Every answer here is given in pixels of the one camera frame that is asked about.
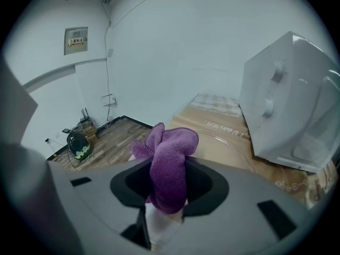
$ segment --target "wood laminate flooring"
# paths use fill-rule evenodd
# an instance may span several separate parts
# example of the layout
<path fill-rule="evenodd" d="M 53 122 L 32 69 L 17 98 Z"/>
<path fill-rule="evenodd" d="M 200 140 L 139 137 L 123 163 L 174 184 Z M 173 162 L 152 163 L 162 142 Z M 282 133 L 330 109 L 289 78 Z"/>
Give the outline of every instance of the wood laminate flooring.
<path fill-rule="evenodd" d="M 60 163 L 66 172 L 92 170 L 123 163 L 132 156 L 130 149 L 131 141 L 139 140 L 145 142 L 149 132 L 150 129 L 147 127 L 128 119 L 122 119 L 97 133 L 98 141 L 94 144 L 87 163 L 86 158 L 74 168 L 67 157 L 67 150 L 60 153 L 60 155 L 65 156 L 60 156 L 55 161 Z M 76 166 L 79 161 L 75 160 L 72 156 L 69 157 L 72 164 Z"/>

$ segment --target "white plastic housing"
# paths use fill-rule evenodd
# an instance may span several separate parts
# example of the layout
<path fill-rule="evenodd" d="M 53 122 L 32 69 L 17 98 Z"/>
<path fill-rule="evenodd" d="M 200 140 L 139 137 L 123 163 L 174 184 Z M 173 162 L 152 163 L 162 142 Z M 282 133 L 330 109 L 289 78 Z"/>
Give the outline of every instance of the white plastic housing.
<path fill-rule="evenodd" d="M 240 106 L 258 157 L 317 172 L 339 146 L 339 68 L 292 32 L 245 63 Z"/>

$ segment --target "microfiber towel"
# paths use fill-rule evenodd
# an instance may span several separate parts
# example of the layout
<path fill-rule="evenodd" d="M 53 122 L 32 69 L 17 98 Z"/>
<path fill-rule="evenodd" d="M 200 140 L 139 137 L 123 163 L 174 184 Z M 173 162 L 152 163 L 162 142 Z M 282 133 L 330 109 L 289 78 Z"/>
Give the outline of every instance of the microfiber towel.
<path fill-rule="evenodd" d="M 150 178 L 152 191 L 147 202 L 157 209 L 174 214 L 186 201 L 185 157 L 194 154 L 198 135 L 191 129 L 180 127 L 165 130 L 164 124 L 155 125 L 145 144 L 132 141 L 135 158 L 153 157 Z"/>

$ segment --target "white wall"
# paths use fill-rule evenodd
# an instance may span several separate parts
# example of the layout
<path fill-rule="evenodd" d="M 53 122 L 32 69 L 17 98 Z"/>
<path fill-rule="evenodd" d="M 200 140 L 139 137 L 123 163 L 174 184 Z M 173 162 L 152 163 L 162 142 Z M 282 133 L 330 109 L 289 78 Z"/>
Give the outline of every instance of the white wall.
<path fill-rule="evenodd" d="M 66 145 L 62 130 L 77 124 L 85 107 L 99 125 L 106 122 L 108 107 L 101 105 L 100 96 L 108 92 L 104 42 L 108 25 L 100 0 L 35 0 L 20 17 L 2 51 L 38 104 L 24 133 L 24 146 L 51 156 L 45 140 L 58 142 L 51 143 L 55 151 Z M 88 51 L 64 56 L 65 29 L 72 27 L 88 27 Z M 110 116 L 120 116 L 114 105 Z"/>
<path fill-rule="evenodd" d="M 50 143 L 54 151 L 58 151 L 66 144 L 67 135 L 62 133 L 62 130 L 75 125 L 81 116 L 80 110 L 84 108 L 77 84 L 77 76 L 74 73 L 30 93 L 38 107 L 22 138 L 23 146 L 34 149 L 48 158 L 53 151 L 45 142 L 46 138 L 60 143 Z"/>
<path fill-rule="evenodd" d="M 166 123 L 196 94 L 239 97 L 243 65 L 288 31 L 336 60 L 301 0 L 114 0 L 108 62 L 122 113 Z"/>
<path fill-rule="evenodd" d="M 97 1 L 37 1 L 13 28 L 5 59 L 21 84 L 70 64 L 106 58 L 109 20 Z M 66 28 L 88 27 L 88 51 L 64 56 Z"/>

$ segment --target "baseboard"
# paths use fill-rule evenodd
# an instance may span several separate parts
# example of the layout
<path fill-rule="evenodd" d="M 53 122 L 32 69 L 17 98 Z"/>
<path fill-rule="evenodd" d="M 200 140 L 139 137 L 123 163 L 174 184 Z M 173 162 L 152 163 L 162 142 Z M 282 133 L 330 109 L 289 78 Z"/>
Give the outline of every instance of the baseboard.
<path fill-rule="evenodd" d="M 54 154 L 59 155 L 60 153 L 64 152 L 67 149 L 67 145 L 63 146 L 61 149 L 59 149 Z M 55 158 L 54 154 L 50 156 L 47 160 L 53 160 Z"/>
<path fill-rule="evenodd" d="M 117 121 L 119 121 L 119 120 L 122 120 L 122 119 L 128 119 L 128 120 L 130 120 L 130 121 L 132 121 L 132 122 L 134 122 L 134 123 L 137 123 L 137 124 L 139 124 L 139 125 L 145 126 L 145 127 L 148 128 L 148 129 L 152 129 L 152 128 L 153 128 L 153 126 L 151 126 L 151 125 L 148 125 L 148 124 L 146 124 L 146 123 L 140 122 L 140 121 L 138 121 L 138 120 L 136 120 L 136 119 L 133 119 L 133 118 L 131 118 L 131 117 L 128 117 L 128 116 L 126 116 L 126 115 L 123 115 L 123 116 L 119 116 L 119 117 L 117 117 L 117 118 L 114 118 L 114 119 L 112 120 L 110 126 L 113 125 L 115 122 L 117 122 Z M 103 130 L 103 129 L 105 129 L 104 125 L 100 126 L 99 128 L 97 128 L 97 133 L 100 132 L 100 131 Z M 59 150 L 58 150 L 57 152 L 55 152 L 54 154 L 59 155 L 60 153 L 62 153 L 62 152 L 65 151 L 66 149 L 67 149 L 67 145 L 63 146 L 61 149 L 59 149 Z M 52 156 L 50 156 L 47 160 L 53 160 L 54 158 L 55 158 L 54 155 L 52 155 Z"/>
<path fill-rule="evenodd" d="M 122 116 L 119 116 L 119 117 L 117 117 L 117 118 L 114 118 L 114 119 L 111 121 L 110 126 L 111 126 L 113 123 L 115 123 L 115 122 L 117 122 L 117 121 L 119 121 L 119 120 L 121 120 L 121 119 L 122 119 Z M 101 130 L 105 129 L 105 128 L 106 128 L 105 125 L 100 126 L 99 128 L 97 128 L 97 133 L 100 132 Z"/>
<path fill-rule="evenodd" d="M 140 122 L 140 121 L 135 120 L 135 119 L 133 119 L 133 118 L 131 118 L 131 117 L 128 117 L 128 116 L 126 116 L 126 115 L 123 115 L 121 118 L 122 118 L 122 119 L 126 118 L 126 119 L 128 119 L 128 120 L 130 120 L 130 121 L 132 121 L 132 122 L 134 122 L 134 123 L 137 123 L 137 124 L 139 124 L 139 125 L 145 126 L 145 127 L 148 128 L 148 129 L 152 129 L 152 128 L 153 128 L 153 126 L 151 126 L 151 125 L 148 125 L 148 124 L 146 124 L 146 123 Z"/>

